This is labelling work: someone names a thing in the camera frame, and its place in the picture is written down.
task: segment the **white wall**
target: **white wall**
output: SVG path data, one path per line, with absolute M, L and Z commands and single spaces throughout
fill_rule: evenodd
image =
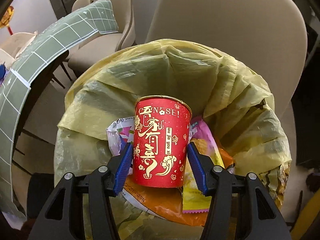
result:
M 13 0 L 14 14 L 10 21 L 13 33 L 41 33 L 57 21 L 49 0 Z M 7 28 L 0 29 L 0 43 L 10 36 Z

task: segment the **paper cup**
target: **paper cup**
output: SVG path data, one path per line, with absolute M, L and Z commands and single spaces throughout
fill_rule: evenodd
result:
M 148 187 L 182 187 L 191 119 L 176 98 L 147 96 L 135 106 L 133 179 Z

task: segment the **chair leg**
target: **chair leg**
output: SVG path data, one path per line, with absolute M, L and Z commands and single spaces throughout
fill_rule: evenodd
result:
M 72 71 L 75 74 L 76 78 L 79 78 L 83 74 L 83 72 L 79 70 L 72 70 Z
M 63 71 L 65 72 L 65 74 L 68 76 L 68 78 L 70 79 L 70 81 L 72 81 L 72 78 L 70 77 L 68 71 L 66 70 L 65 66 L 63 63 L 60 64 L 60 66 L 62 67 Z
M 53 80 L 54 80 L 55 82 L 57 82 L 60 86 L 62 86 L 63 89 L 66 88 L 55 76 L 53 76 Z

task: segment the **floor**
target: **floor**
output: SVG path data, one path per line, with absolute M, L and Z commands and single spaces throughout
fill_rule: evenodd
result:
M 305 67 L 297 89 L 291 99 L 296 118 L 295 125 L 291 106 L 289 107 L 290 110 L 286 111 L 286 114 L 281 119 L 281 124 L 288 136 L 292 153 L 291 172 L 285 191 L 284 207 L 282 208 L 282 214 L 287 221 L 292 221 L 293 206 L 297 203 L 299 191 L 303 190 L 302 205 L 313 195 L 307 190 L 305 184 L 306 176 L 312 170 L 306 168 L 320 167 L 318 144 L 320 121 L 319 109 L 316 107 L 320 94 L 318 84 L 320 75 L 319 62 L 320 49 L 318 48 L 308 66 Z M 306 168 L 295 166 L 296 161 Z
M 76 79 L 73 72 L 68 69 L 68 72 L 73 80 Z M 63 94 L 66 94 L 72 83 L 64 73 L 61 67 L 58 67 L 54 75 L 58 80 L 66 87 L 62 88 L 56 82 L 52 85 Z M 280 119 L 282 127 L 287 134 L 289 144 L 292 153 L 292 165 L 290 175 L 287 183 L 287 188 L 284 196 L 284 204 L 281 209 L 281 213 L 286 221 L 293 221 L 295 218 L 295 208 L 297 206 L 300 191 L 303 190 L 303 202 L 304 206 L 308 200 L 312 197 L 312 193 L 307 189 L 305 180 L 307 175 L 311 172 L 305 168 L 301 168 L 295 165 L 296 160 L 296 140 L 295 140 L 295 125 L 293 118 L 293 111 L 291 104 L 288 106 L 286 112 Z M 22 134 L 17 143 L 17 148 L 23 152 L 22 155 L 19 152 L 14 153 L 14 161 L 28 172 L 43 172 L 53 173 L 53 162 L 48 161 L 53 159 L 54 145 L 48 144 L 37 139 L 34 139 L 28 135 Z M 30 175 L 23 172 L 21 169 L 13 166 L 12 168 L 13 187 L 17 198 L 19 199 L 23 208 L 26 208 L 26 194 L 28 181 Z

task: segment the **beige upholstered chair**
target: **beige upholstered chair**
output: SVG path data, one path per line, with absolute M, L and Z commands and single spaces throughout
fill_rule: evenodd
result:
M 82 7 L 89 5 L 90 3 L 92 3 L 92 0 L 76 0 L 72 6 L 71 11 L 74 12 Z
M 3 49 L 11 57 L 16 58 L 34 40 L 36 35 L 37 32 L 14 33 L 0 45 L 0 49 Z
M 146 42 L 171 38 L 217 48 L 242 61 L 267 82 L 292 154 L 282 214 L 294 217 L 307 171 L 295 166 L 291 97 L 307 51 L 302 15 L 292 0 L 159 0 Z
M 72 54 L 68 66 L 76 75 L 83 73 L 99 60 L 134 43 L 132 0 L 111 0 L 111 3 L 119 26 L 119 33 L 97 34 L 93 40 Z

